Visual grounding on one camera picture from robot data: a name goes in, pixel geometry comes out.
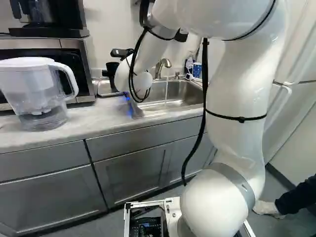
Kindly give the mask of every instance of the white sneaker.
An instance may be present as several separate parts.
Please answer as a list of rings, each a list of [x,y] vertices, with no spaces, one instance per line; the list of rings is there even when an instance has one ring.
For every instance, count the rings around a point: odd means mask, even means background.
[[[258,200],[256,201],[256,204],[252,210],[259,215],[269,215],[278,219],[285,218],[285,215],[279,213],[274,202],[265,202]]]

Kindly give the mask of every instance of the person's leg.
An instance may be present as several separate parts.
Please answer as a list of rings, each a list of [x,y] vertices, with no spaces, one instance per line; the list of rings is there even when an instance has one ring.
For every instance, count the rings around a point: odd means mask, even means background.
[[[282,219],[286,214],[295,214],[314,203],[316,203],[316,175],[284,193],[275,202],[257,201],[253,211],[259,215],[271,215]]]
[[[316,203],[316,175],[300,183],[295,189],[284,193],[275,201],[282,215],[296,214],[302,208]]]

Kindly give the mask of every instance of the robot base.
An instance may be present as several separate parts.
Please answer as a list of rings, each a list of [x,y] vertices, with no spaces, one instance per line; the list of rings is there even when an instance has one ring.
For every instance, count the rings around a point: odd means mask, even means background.
[[[124,237],[196,237],[181,218],[180,197],[127,202],[124,209]],[[151,231],[159,229],[159,232],[144,233],[140,230],[140,226],[149,228]],[[256,236],[246,220],[234,237]]]

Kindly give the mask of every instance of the refrigerator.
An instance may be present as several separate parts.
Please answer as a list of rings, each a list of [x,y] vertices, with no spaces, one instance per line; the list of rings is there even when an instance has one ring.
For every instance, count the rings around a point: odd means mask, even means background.
[[[273,83],[263,137],[268,163],[316,101],[316,3],[288,1],[289,29]]]

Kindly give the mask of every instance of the coffee maker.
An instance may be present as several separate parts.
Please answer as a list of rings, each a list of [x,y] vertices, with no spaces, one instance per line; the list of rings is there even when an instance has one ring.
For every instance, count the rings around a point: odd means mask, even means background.
[[[11,36],[82,38],[89,35],[82,0],[10,0],[14,18],[26,23],[9,28]]]

